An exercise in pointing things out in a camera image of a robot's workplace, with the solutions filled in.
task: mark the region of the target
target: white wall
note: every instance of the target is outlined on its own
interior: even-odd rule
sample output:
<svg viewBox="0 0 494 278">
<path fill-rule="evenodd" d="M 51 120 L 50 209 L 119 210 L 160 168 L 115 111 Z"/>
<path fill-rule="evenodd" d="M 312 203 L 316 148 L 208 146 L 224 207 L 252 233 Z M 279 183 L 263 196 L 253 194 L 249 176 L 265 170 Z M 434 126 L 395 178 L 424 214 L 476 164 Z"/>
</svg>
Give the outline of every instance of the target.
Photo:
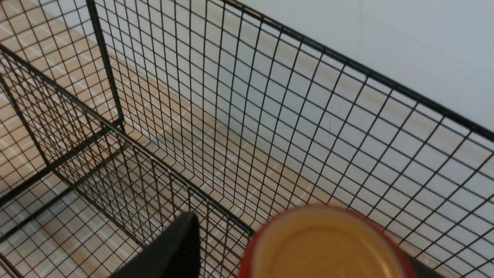
<svg viewBox="0 0 494 278">
<path fill-rule="evenodd" d="M 491 0 L 240 0 L 494 130 Z"/>
</svg>

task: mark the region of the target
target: tiled floor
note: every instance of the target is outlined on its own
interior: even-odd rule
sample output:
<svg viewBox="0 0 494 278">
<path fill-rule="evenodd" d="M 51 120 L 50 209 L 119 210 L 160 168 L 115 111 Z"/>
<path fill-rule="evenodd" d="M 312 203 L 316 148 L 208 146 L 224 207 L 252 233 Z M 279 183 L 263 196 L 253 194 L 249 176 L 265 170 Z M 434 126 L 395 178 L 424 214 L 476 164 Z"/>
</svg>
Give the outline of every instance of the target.
<svg viewBox="0 0 494 278">
<path fill-rule="evenodd" d="M 93 41 L 74 29 L 68 29 L 59 19 L 45 17 L 29 1 L 22 1 L 22 5 L 18 1 L 3 1 L 0 5 L 3 13 L 0 14 L 2 44 L 106 119 L 115 119 L 117 110 L 108 78 L 99 49 Z M 29 19 L 23 10 L 28 11 Z M 254 229 L 292 206 L 320 202 L 343 206 L 329 193 L 255 148 L 203 110 L 168 92 L 162 84 L 137 71 L 131 64 L 114 57 L 110 62 L 123 106 L 127 134 Z M 44 163 L 4 93 L 0 96 L 0 108 L 0 192 L 6 192 L 41 169 Z M 156 177 L 150 177 L 146 181 L 148 185 L 156 181 Z M 53 180 L 44 183 L 44 192 L 51 192 L 49 196 L 63 190 L 56 186 L 61 183 L 58 178 L 51 178 Z M 144 199 L 155 196 L 146 190 L 132 192 Z M 15 216 L 22 219 L 27 216 L 24 210 L 30 209 L 19 207 Z M 203 217 L 212 220 L 215 216 Z M 67 226 L 52 231 L 56 225 L 50 221 Z M 235 269 L 238 259 L 233 253 L 222 250 L 221 246 L 210 244 L 212 238 L 224 237 L 235 252 L 242 251 L 239 248 L 241 244 L 235 245 L 235 239 L 241 238 L 241 231 L 221 219 L 217 225 L 209 230 L 210 237 L 205 237 L 208 239 L 204 246 L 212 254 L 203 265 L 204 274 L 213 277 L 227 276 L 227 270 Z M 417 253 L 406 243 L 401 247 L 412 255 Z M 0 250 L 28 277 L 67 274 L 105 277 L 138 247 L 92 205 L 71 193 L 29 224 L 24 233 L 16 234 L 15 238 L 2 244 Z M 33 261 L 32 254 L 35 253 L 47 259 Z M 225 256 L 222 263 L 231 265 L 219 268 L 217 259 Z M 419 258 L 430 266 L 435 264 L 423 255 Z M 451 276 L 445 269 L 438 271 Z"/>
</svg>

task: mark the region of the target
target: cage floor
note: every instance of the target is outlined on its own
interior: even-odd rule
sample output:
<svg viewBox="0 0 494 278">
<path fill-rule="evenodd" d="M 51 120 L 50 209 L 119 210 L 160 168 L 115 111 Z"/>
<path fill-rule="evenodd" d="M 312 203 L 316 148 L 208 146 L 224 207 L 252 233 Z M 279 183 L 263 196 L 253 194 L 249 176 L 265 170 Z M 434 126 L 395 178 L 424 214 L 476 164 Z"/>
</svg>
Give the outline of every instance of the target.
<svg viewBox="0 0 494 278">
<path fill-rule="evenodd" d="M 107 277 L 139 250 L 75 192 L 0 245 L 25 277 Z"/>
<path fill-rule="evenodd" d="M 111 98 L 107 82 L 95 85 L 103 72 L 97 45 L 78 31 L 67 29 L 58 19 L 31 30 L 30 22 L 44 22 L 45 15 L 30 1 L 21 3 L 23 6 L 18 1 L 1 3 L 5 13 L 0 15 L 1 43 L 103 116 L 115 113 L 114 105 L 107 101 Z M 29 19 L 22 14 L 26 9 Z M 6 15 L 13 18 L 10 19 L 12 24 L 5 22 Z M 53 30 L 61 32 L 54 35 Z M 118 73 L 115 79 L 122 96 L 128 134 L 254 229 L 278 212 L 304 203 L 329 202 L 346 207 L 340 200 L 350 193 L 340 188 L 333 190 L 328 184 L 314 186 L 201 109 L 168 92 L 162 84 L 123 61 L 114 57 L 110 60 Z M 0 192 L 5 192 L 43 167 L 43 163 L 3 93 L 0 108 L 3 155 Z M 74 225 L 79 231 L 84 229 L 84 235 L 71 230 L 71 221 L 77 222 Z M 401 241 L 392 233 L 390 235 L 396 242 Z M 400 247 L 412 256 L 421 253 L 409 240 L 402 242 Z M 105 277 L 138 250 L 135 242 L 119 232 L 90 204 L 77 198 L 76 193 L 50 208 L 1 248 L 2 253 L 28 277 L 48 274 L 51 277 L 56 274 Z M 120 249 L 126 253 L 119 255 Z M 38 262 L 34 254 L 44 254 L 47 259 Z M 88 259 L 81 261 L 81 256 Z M 430 267 L 437 265 L 426 253 L 421 253 L 418 259 Z M 228 276 L 216 267 L 214 263 L 205 264 L 204 276 Z M 437 271 L 454 277 L 447 267 Z"/>
<path fill-rule="evenodd" d="M 151 243 L 175 217 L 194 211 L 200 223 L 201 277 L 236 276 L 249 238 L 246 231 L 130 148 L 110 164 L 82 183 L 80 189 L 113 213 L 136 241 Z"/>
</svg>

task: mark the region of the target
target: wire basket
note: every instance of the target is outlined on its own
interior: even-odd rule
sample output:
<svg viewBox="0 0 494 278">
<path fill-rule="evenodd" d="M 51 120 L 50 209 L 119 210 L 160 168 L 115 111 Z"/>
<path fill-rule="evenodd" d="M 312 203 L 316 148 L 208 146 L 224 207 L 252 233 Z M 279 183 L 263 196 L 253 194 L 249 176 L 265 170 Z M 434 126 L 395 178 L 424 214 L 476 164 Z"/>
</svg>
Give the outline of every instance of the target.
<svg viewBox="0 0 494 278">
<path fill-rule="evenodd" d="M 494 274 L 491 131 L 234 1 L 0 6 L 0 252 L 22 275 L 109 276 L 194 211 L 201 276 L 234 277 L 308 203 L 373 220 L 420 275 Z"/>
</svg>

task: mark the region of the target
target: black wire grid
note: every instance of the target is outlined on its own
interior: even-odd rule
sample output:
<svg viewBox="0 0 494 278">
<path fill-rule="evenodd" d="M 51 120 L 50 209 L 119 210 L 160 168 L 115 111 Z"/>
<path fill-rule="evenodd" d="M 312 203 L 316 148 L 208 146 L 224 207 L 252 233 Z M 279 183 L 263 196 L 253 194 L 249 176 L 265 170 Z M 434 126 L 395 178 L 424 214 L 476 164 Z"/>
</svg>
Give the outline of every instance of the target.
<svg viewBox="0 0 494 278">
<path fill-rule="evenodd" d="M 23 275 L 107 276 L 192 210 L 201 274 L 235 276 L 251 227 L 321 202 L 372 219 L 445 275 L 494 275 L 491 131 L 237 2 L 0 5 L 15 111 L 2 118 L 31 161 L 28 175 L 3 162 L 0 241 Z"/>
</svg>

